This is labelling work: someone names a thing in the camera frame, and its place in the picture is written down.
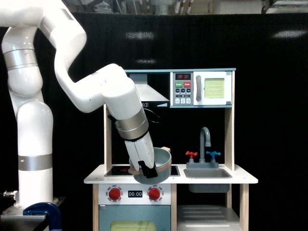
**stovetop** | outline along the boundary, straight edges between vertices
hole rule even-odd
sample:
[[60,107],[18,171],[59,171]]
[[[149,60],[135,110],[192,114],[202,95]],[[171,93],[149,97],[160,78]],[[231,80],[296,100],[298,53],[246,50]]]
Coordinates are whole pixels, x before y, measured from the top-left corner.
[[[105,177],[132,177],[133,175],[128,172],[129,165],[125,166],[112,166],[112,168],[105,174]],[[179,177],[180,173],[177,166],[171,166],[171,176]]]

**microwave keypad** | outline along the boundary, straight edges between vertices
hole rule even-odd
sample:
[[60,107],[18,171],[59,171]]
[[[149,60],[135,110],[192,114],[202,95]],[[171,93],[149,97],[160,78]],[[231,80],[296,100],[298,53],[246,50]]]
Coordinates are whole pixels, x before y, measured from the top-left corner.
[[193,104],[193,73],[173,73],[173,105]]

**red button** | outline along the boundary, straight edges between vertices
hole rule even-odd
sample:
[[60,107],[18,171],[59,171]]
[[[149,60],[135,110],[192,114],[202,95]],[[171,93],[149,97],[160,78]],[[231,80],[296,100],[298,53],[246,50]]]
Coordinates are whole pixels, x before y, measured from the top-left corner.
[[152,188],[149,191],[149,198],[153,201],[158,200],[160,197],[160,191],[157,188]]
[[119,189],[113,188],[109,192],[109,198],[113,201],[116,201],[121,196],[121,192]]
[[190,88],[191,87],[191,83],[190,82],[184,82],[184,87],[185,88]]

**blue panel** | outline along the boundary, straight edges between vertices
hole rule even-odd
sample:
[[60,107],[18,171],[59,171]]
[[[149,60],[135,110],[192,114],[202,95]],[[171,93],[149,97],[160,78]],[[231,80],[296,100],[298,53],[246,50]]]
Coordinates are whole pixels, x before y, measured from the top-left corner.
[[113,221],[152,221],[157,231],[171,230],[170,205],[106,205],[99,210],[100,231],[110,231]]
[[158,70],[125,70],[126,73],[168,73],[168,72],[193,72],[193,71],[235,71],[236,68],[214,69],[158,69]]
[[232,108],[232,105],[174,105],[170,106],[170,108]]

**oven door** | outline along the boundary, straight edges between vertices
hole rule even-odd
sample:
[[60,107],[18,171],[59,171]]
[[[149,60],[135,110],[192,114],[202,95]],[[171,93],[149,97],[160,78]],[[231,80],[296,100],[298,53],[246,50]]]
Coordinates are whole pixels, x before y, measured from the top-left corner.
[[193,73],[194,105],[231,105],[232,71]]
[[99,210],[100,231],[170,231],[170,205],[105,205]]

